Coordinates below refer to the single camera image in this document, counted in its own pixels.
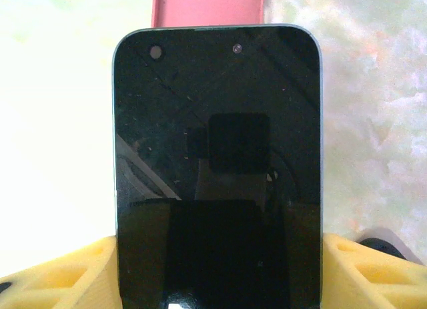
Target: black phone screen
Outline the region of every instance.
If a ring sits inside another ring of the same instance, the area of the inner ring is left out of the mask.
[[[124,308],[320,304],[321,77],[292,26],[136,31],[113,61]]]

